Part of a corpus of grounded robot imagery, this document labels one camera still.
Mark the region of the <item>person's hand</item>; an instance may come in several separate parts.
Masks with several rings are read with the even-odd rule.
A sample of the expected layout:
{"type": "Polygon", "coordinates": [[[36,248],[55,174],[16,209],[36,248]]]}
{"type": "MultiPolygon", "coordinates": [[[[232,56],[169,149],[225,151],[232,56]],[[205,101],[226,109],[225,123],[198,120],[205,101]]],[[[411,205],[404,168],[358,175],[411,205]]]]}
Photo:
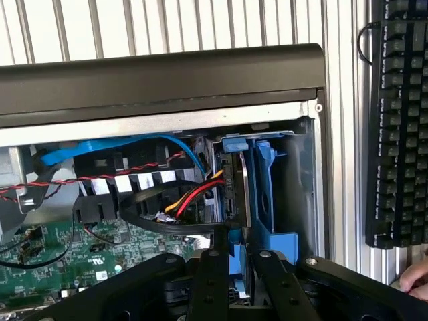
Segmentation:
{"type": "Polygon", "coordinates": [[[427,302],[427,257],[412,264],[401,274],[399,286],[402,292],[427,302]]]}

